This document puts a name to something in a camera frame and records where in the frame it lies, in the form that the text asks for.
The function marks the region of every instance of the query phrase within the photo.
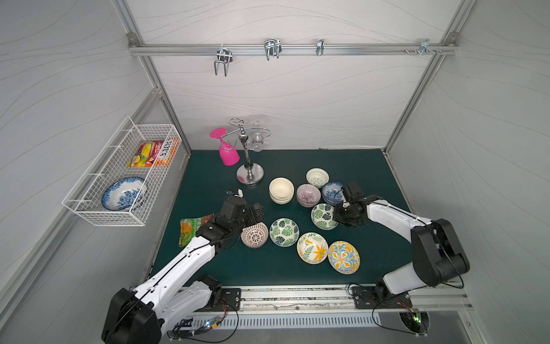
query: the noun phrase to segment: white wire basket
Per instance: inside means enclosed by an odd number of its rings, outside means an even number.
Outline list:
[[[140,144],[150,140],[164,141],[152,166],[127,167]],[[126,118],[65,197],[63,205],[95,226],[144,226],[181,143],[182,138],[171,124],[134,124],[130,117]],[[145,180],[129,210],[104,208],[101,199],[105,191],[128,177]]]

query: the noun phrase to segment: green snack bag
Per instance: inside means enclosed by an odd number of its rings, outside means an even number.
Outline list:
[[[179,221],[179,226],[181,227],[179,235],[179,246],[186,247],[187,244],[193,239],[195,233],[204,225],[210,217],[214,214],[206,215],[203,217],[197,217],[196,219],[182,219]]]

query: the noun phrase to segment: food bag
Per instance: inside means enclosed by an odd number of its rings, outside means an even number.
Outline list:
[[[161,151],[163,141],[142,141],[126,167],[151,167]]]
[[[204,225],[214,214],[206,215],[203,217],[197,217],[196,219],[182,219],[179,221],[181,228],[179,235],[179,246],[186,247],[187,244],[193,239],[195,233]]]

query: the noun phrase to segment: green leaf pattern bowl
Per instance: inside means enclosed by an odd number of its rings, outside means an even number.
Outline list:
[[[296,250],[304,262],[319,264],[327,257],[328,244],[320,234],[310,232],[298,239]]]
[[[338,225],[338,223],[332,219],[333,215],[334,207],[330,204],[320,203],[311,209],[311,220],[315,226],[325,231],[330,231]]]
[[[275,220],[269,228],[269,237],[277,246],[292,246],[298,241],[299,236],[300,230],[298,229],[298,225],[291,219],[282,218]]]

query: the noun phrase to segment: aluminum frame rail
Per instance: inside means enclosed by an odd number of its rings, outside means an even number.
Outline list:
[[[316,44],[281,44],[280,56],[316,56]],[[216,52],[223,47],[231,51],[233,56],[265,56],[266,50],[262,44],[173,44],[173,45],[136,45],[129,47],[134,56],[216,56]],[[454,55],[458,46],[443,43],[429,44],[429,49],[441,55]],[[323,55],[411,55],[417,56],[422,51],[422,44],[324,44]],[[424,52],[433,56],[430,51]]]

